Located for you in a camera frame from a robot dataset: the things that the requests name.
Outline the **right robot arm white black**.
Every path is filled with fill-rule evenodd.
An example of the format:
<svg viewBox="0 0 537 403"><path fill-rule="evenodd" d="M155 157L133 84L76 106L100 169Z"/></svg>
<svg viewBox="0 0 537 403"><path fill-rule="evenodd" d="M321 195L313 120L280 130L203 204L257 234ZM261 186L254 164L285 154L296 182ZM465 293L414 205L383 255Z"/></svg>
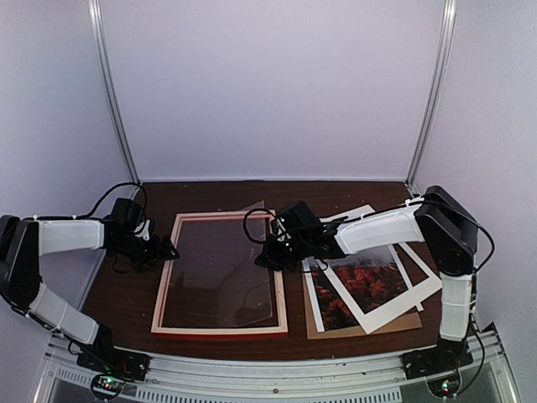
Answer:
<svg viewBox="0 0 537 403"><path fill-rule="evenodd" d="M394 207L324 218L297 201L274 215L271 228L257 241L262 249L254 263L273 271L296 270L308 258L328 261L392 244L424 243L441 280L441 323L430 363L445 371L461 358L477 295L475 258L482 229L441 186Z"/></svg>

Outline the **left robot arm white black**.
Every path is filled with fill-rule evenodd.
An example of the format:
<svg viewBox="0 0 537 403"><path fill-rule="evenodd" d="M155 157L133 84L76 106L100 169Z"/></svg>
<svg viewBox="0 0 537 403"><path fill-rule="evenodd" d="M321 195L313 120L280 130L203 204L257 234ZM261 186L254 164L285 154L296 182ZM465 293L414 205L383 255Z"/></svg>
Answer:
<svg viewBox="0 0 537 403"><path fill-rule="evenodd" d="M39 269L45 255L98 249L127 258L137 273L180 257L170 238L154 234L154 221L143 218L142 206L128 198L118 198L103 218L1 218L2 298L17 313L88 348L89 360L111 373L121 363L111 330L54 293Z"/></svg>

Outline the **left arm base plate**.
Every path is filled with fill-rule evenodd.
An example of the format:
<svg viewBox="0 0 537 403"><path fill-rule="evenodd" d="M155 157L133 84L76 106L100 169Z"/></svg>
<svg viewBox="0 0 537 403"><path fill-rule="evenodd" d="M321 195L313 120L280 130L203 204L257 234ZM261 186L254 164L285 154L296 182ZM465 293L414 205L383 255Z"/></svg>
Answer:
<svg viewBox="0 0 537 403"><path fill-rule="evenodd" d="M95 372L110 374L126 381L145 381L151 358L147 354L114 348L111 352L97 352L81 347L76 364Z"/></svg>

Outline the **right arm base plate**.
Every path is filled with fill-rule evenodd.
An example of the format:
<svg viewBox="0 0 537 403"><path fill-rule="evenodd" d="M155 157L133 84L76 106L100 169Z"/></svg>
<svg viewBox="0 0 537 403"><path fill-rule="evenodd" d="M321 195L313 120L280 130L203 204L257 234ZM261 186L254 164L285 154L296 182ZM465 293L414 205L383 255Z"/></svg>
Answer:
<svg viewBox="0 0 537 403"><path fill-rule="evenodd" d="M469 351L454 353L438 346L404 353L401 359L407 379L430 377L473 363Z"/></svg>

